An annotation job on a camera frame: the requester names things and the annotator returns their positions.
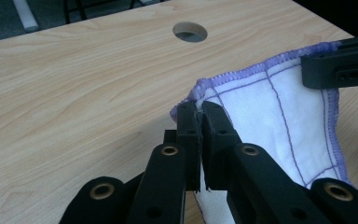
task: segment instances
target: dark floor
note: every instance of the dark floor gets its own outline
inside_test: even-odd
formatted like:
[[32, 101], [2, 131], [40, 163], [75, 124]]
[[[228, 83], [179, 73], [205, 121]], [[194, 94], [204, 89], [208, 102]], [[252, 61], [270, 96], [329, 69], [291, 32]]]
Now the dark floor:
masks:
[[[84, 6], [101, 2], [103, 0], [82, 0]], [[39, 25], [40, 30], [65, 25], [65, 17], [63, 15], [63, 0], [27, 0], [28, 5]], [[86, 9], [89, 19], [117, 13], [127, 10], [130, 7], [131, 0], [116, 0], [111, 3], [98, 7]], [[142, 7], [139, 1], [135, 2], [135, 7]], [[72, 12], [71, 22], [80, 21], [79, 13]], [[0, 0], [0, 39], [9, 38], [16, 35], [25, 35], [20, 17], [12, 0]]]
[[358, 0], [295, 0], [337, 27], [358, 36]]
[[[101, 0], [82, 0], [85, 5]], [[301, 6], [308, 8], [328, 21], [331, 21], [346, 32], [358, 36], [358, 0], [295, 0]], [[63, 0], [27, 0], [34, 13], [40, 30], [65, 25], [63, 15]], [[93, 7], [86, 10], [88, 18], [104, 16], [127, 10], [131, 0], [116, 0], [112, 3]], [[79, 14], [71, 13], [71, 21], [80, 21]], [[0, 39], [16, 35], [24, 35], [20, 17], [12, 0], [0, 0]]]

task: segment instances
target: black plastic part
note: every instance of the black plastic part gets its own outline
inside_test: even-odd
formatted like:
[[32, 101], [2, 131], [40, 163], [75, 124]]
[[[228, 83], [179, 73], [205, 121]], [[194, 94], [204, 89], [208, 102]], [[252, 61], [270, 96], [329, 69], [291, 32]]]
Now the black plastic part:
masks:
[[333, 223], [358, 223], [358, 190], [351, 185], [332, 178], [317, 179], [310, 194]]
[[165, 130], [163, 143], [176, 143], [176, 130]]
[[341, 42], [337, 51], [301, 57], [305, 87], [323, 90], [358, 86], [358, 37]]
[[255, 223], [256, 211], [246, 193], [240, 185], [240, 181], [235, 177], [231, 177], [231, 184], [227, 191], [227, 204], [231, 211], [235, 223]]
[[202, 104], [202, 165], [205, 184], [211, 189], [227, 189], [229, 173], [227, 152], [241, 142], [223, 107], [211, 102]]
[[[93, 199], [90, 196], [93, 188], [109, 184], [114, 187], [113, 193], [104, 199]], [[70, 202], [62, 216], [60, 224], [112, 224], [124, 223], [126, 210], [126, 198], [124, 184], [112, 177], [99, 177], [87, 183]]]
[[126, 223], [183, 223], [185, 190], [185, 150], [177, 144], [157, 146], [147, 164]]
[[243, 198], [253, 205], [256, 223], [330, 223], [262, 147], [238, 144], [231, 152], [231, 169]]
[[176, 143], [186, 149], [186, 190], [200, 190], [201, 120], [193, 102], [177, 106]]

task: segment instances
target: white cloth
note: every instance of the white cloth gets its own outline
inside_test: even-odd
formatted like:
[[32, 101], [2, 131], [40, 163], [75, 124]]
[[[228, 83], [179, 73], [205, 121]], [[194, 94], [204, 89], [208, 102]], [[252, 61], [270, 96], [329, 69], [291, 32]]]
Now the white cloth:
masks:
[[[241, 141], [264, 148], [298, 184], [332, 177], [349, 182], [335, 133], [338, 90], [302, 85], [300, 56], [337, 50], [339, 42], [292, 50], [237, 72], [200, 79], [185, 101], [225, 108]], [[206, 223], [234, 223], [225, 191], [196, 194]]]

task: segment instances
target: wooden table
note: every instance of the wooden table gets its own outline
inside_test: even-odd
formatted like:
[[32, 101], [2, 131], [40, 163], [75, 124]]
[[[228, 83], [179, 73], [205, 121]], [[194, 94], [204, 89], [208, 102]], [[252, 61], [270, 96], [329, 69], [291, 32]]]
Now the wooden table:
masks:
[[[181, 21], [207, 39], [176, 38]], [[288, 0], [183, 0], [0, 41], [0, 223], [58, 223], [92, 178], [140, 174], [198, 78], [347, 37]], [[358, 188], [358, 88], [340, 106]], [[201, 223], [187, 200], [186, 223]]]

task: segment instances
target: circular hole in table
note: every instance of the circular hole in table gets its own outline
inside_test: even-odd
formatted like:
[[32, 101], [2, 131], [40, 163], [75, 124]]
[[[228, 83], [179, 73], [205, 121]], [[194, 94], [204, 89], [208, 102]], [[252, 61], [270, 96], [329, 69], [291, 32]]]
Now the circular hole in table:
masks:
[[173, 26], [172, 31], [179, 39], [192, 43], [201, 42], [208, 36], [208, 32], [203, 26], [191, 21], [177, 23]]

